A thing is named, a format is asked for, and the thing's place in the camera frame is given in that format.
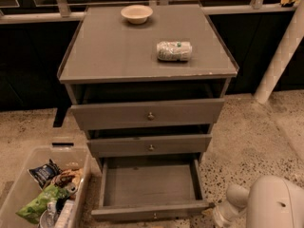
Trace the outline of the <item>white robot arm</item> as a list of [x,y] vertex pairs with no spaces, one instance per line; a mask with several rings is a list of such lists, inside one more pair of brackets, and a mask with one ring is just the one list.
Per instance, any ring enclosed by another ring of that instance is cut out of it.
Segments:
[[246,216],[246,228],[304,228],[304,189],[277,176],[261,176],[246,189],[231,184],[213,209],[218,228]]

